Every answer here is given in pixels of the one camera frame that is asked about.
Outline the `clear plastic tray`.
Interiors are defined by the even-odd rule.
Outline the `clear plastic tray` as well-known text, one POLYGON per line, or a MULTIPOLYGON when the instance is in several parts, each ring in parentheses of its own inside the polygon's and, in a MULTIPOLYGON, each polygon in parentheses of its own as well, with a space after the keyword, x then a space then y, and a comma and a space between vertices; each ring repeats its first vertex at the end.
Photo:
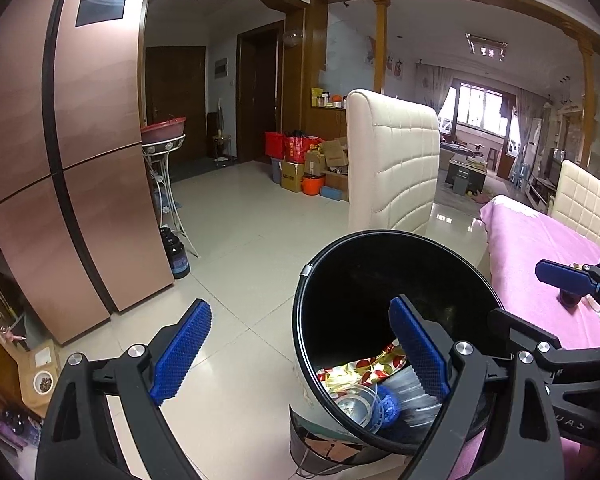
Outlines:
POLYGON ((435 396, 426 393, 411 365, 403 367, 382 383, 398 401, 400 419, 411 428, 428 428, 441 408, 435 396))

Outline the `blue cylindrical tin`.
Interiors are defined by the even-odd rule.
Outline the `blue cylindrical tin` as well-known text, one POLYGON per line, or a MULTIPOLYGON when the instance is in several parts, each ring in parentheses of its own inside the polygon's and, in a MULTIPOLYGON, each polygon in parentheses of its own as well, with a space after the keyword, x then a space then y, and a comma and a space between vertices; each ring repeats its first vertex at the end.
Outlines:
POLYGON ((366 429, 377 434, 379 430, 391 427, 398 420, 401 408, 398 397, 390 388, 376 384, 372 391, 372 417, 366 429))

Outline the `red gold foil wrapper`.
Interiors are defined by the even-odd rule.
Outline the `red gold foil wrapper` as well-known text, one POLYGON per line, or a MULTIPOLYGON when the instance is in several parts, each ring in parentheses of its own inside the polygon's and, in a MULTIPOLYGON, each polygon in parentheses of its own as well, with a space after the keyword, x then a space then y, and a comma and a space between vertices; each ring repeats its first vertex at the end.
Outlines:
POLYGON ((400 372, 407 363, 403 348, 395 340, 378 356, 322 368, 316 372, 316 376, 322 386, 329 393, 333 393, 347 386, 371 386, 382 382, 400 372))

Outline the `black round trash bin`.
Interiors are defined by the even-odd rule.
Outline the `black round trash bin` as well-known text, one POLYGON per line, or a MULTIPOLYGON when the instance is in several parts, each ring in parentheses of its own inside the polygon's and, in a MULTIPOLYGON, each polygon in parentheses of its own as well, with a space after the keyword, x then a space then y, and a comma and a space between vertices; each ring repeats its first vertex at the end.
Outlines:
POLYGON ((453 340, 478 347, 486 342, 490 312, 503 307, 471 263, 421 235, 363 231, 323 248, 301 271, 291 315, 309 401, 289 411, 289 451, 305 474, 329 476, 391 454, 413 456, 425 439, 430 423, 412 424, 405 416, 377 431, 358 426, 318 378, 320 370, 377 358, 393 343, 389 307, 399 295, 453 340))

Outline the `pink floral tablecloth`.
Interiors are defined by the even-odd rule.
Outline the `pink floral tablecloth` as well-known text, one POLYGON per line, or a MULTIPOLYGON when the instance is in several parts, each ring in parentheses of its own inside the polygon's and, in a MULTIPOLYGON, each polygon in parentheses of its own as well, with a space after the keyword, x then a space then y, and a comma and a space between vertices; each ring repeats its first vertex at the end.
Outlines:
MULTIPOLYGON (((600 305, 585 296, 574 306, 564 306, 559 290, 535 276, 535 265, 542 259, 581 269, 600 262, 600 247, 545 214, 506 196, 496 196, 480 210, 486 228, 490 256, 491 285, 503 307, 518 318, 556 336, 563 349, 600 348, 600 305)), ((495 359, 489 349, 489 318, 482 353, 495 359)), ((547 372, 539 370, 550 396, 547 372)), ((600 479, 600 448, 562 436, 562 458, 568 479, 600 479)), ((453 469, 453 478, 467 477, 483 434, 470 440, 453 469)))

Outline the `cream chair far middle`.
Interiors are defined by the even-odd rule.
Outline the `cream chair far middle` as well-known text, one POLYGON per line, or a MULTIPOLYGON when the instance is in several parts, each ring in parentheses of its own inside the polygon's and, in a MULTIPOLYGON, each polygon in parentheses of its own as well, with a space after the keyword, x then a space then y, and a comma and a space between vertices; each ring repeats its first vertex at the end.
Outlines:
POLYGON ((600 247, 600 180, 574 162, 564 160, 550 218, 600 247))

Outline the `cream chair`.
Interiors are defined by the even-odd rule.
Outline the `cream chair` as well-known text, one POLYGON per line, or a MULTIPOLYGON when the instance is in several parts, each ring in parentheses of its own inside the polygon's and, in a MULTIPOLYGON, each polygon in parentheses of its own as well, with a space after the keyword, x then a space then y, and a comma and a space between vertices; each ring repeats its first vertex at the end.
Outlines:
POLYGON ((600 180, 574 162, 564 160, 550 218, 600 247, 600 180))
POLYGON ((440 167, 434 110, 356 89, 346 121, 349 230, 425 233, 440 167))

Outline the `coffee table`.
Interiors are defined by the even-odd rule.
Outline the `coffee table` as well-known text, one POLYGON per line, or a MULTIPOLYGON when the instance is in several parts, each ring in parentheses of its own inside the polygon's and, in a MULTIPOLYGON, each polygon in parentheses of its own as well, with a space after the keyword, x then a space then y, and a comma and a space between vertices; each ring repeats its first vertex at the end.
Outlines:
POLYGON ((446 170, 445 183, 458 195, 479 195, 483 192, 486 182, 486 164, 471 157, 456 154, 449 161, 446 170))

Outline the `window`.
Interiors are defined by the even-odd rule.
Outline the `window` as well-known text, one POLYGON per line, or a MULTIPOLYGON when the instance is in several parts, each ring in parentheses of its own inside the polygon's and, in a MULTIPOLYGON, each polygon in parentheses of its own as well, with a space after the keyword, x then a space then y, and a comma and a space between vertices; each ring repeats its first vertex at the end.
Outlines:
POLYGON ((508 101, 502 92, 461 81, 450 88, 444 105, 451 107, 453 122, 505 138, 508 101))

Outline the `dark water jug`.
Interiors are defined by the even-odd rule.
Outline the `dark water jug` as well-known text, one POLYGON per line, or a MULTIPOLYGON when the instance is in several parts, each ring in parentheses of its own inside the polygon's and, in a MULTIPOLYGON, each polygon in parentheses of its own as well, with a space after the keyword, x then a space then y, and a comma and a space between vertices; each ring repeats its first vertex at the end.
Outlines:
POLYGON ((189 274, 190 265, 184 244, 167 226, 160 228, 160 236, 174 278, 185 278, 189 274))

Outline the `cream chair left side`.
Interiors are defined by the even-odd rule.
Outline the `cream chair left side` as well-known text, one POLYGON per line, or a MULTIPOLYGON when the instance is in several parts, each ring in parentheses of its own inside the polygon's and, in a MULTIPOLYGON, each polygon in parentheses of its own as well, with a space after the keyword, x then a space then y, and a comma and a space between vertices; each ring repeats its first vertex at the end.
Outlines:
POLYGON ((356 89, 346 121, 349 230, 425 233, 440 167, 434 110, 356 89))

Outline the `ceiling lamp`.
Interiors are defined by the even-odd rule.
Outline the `ceiling lamp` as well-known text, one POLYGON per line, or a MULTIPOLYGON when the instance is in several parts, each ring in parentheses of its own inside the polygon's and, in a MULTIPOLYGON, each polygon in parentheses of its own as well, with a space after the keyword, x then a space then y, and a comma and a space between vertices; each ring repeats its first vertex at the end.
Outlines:
POLYGON ((508 49, 507 42, 470 34, 469 32, 466 32, 465 38, 471 54, 498 62, 505 60, 508 49))

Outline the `copper refrigerator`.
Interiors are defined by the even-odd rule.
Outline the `copper refrigerator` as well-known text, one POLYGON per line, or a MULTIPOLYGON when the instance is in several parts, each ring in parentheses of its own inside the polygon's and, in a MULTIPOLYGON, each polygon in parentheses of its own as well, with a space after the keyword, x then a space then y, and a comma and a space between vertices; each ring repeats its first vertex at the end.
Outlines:
POLYGON ((0 16, 0 251, 60 344, 172 283, 140 147, 143 3, 0 16))

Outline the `orange bucket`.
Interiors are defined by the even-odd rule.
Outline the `orange bucket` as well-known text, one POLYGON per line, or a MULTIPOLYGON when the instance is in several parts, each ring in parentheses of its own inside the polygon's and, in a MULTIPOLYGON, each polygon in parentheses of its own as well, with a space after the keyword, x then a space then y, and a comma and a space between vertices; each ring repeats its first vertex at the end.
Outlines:
POLYGON ((301 191, 307 196, 317 196, 325 183, 325 176, 312 176, 305 174, 301 180, 301 191))

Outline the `cardboard boxes pile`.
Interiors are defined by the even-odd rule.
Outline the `cardboard boxes pile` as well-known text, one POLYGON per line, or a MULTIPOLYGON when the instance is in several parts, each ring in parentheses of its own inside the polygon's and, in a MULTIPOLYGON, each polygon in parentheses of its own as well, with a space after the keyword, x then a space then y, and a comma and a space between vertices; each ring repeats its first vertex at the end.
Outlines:
POLYGON ((302 193, 302 177, 312 174, 325 176, 325 183, 317 196, 345 202, 349 200, 349 157, 345 136, 323 140, 317 148, 306 152, 302 164, 280 160, 275 169, 278 170, 279 184, 287 191, 302 193))

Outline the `red gift bag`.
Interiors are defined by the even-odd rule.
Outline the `red gift bag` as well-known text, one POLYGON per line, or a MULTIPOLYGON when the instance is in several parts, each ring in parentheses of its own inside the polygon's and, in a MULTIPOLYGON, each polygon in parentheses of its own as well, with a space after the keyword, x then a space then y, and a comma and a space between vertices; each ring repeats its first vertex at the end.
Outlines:
POLYGON ((317 148, 323 140, 318 136, 307 136, 300 130, 291 134, 265 131, 265 155, 287 162, 304 162, 306 152, 317 148))

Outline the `red basin on stand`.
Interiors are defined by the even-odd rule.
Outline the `red basin on stand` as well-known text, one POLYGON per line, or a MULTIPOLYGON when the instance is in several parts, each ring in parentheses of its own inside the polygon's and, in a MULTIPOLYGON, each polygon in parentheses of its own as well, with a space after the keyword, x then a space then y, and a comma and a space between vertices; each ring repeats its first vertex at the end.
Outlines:
POLYGON ((177 117, 141 128, 142 143, 153 144, 176 139, 184 134, 185 123, 185 117, 177 117))

